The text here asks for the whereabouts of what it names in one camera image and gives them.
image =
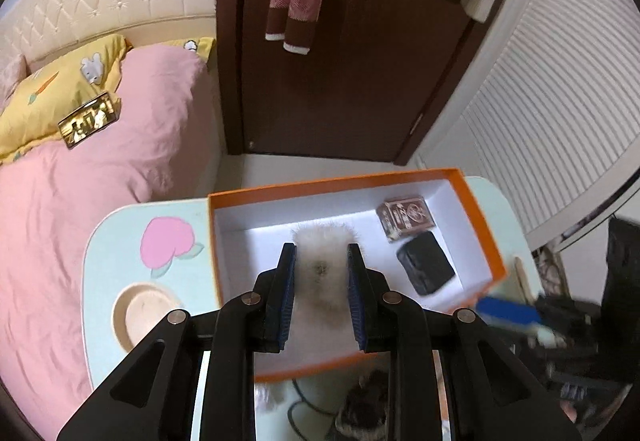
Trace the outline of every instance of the floor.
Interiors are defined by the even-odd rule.
[[[411,169],[374,161],[327,160],[292,156],[223,156],[218,169],[216,192],[279,183],[294,183],[331,177],[361,176]]]

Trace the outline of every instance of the blue object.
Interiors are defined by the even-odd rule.
[[[287,285],[285,287],[282,308],[280,309],[280,331],[278,332],[278,345],[280,350],[284,349],[284,344],[289,339],[289,329],[291,327],[291,315],[293,314],[294,297],[294,268],[296,265],[295,253],[289,259],[287,267]]]
[[[513,324],[528,326],[542,324],[542,318],[533,306],[516,304],[494,297],[481,298],[476,304],[476,312],[482,318],[494,318]]]
[[[353,325],[353,335],[358,342],[358,347],[364,351],[367,347],[367,336],[364,328],[364,302],[358,288],[358,279],[353,270],[353,258],[351,252],[347,255],[349,266],[349,286],[347,296],[349,298],[349,311],[351,312],[351,325]]]

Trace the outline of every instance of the door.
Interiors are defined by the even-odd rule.
[[[394,161],[470,23],[460,0],[323,0],[306,56],[264,39],[269,1],[242,8],[244,150]]]

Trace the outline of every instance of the black cable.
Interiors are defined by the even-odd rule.
[[[297,434],[297,436],[302,439],[302,441],[309,441],[309,439],[307,437],[305,437],[302,432],[300,432],[300,429],[296,426],[296,422],[293,421],[293,411],[294,409],[298,406],[298,405],[307,405],[311,410],[313,410],[314,412],[317,412],[318,414],[322,414],[324,416],[329,416],[329,417],[335,417],[337,416],[337,413],[335,412],[329,412],[327,410],[324,410],[320,407],[316,407],[316,405],[314,405],[313,403],[311,403],[304,394],[302,394],[302,391],[300,390],[300,386],[298,385],[298,381],[295,379],[291,380],[291,383],[293,383],[293,388],[296,389],[296,392],[298,393],[298,396],[300,397],[300,399],[293,403],[290,407],[289,410],[287,410],[287,419],[289,420],[289,425],[291,427],[291,429],[293,430],[293,432],[295,432]]]

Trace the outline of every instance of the metal screw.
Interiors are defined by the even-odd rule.
[[[174,309],[171,313],[169,313],[166,319],[169,320],[170,324],[181,324],[187,319],[187,313],[185,313],[182,309]]]
[[[247,304],[247,306],[254,306],[256,304],[259,304],[260,300],[262,300],[260,295],[254,293],[253,291],[249,291],[248,293],[243,294],[240,298],[242,299],[242,303]]]
[[[465,324],[470,324],[471,322],[476,320],[476,314],[470,309],[461,309],[457,313],[458,320],[460,322],[464,322]]]
[[[400,304],[402,302],[402,295],[396,293],[396,291],[387,291],[383,294],[382,300],[387,304]]]

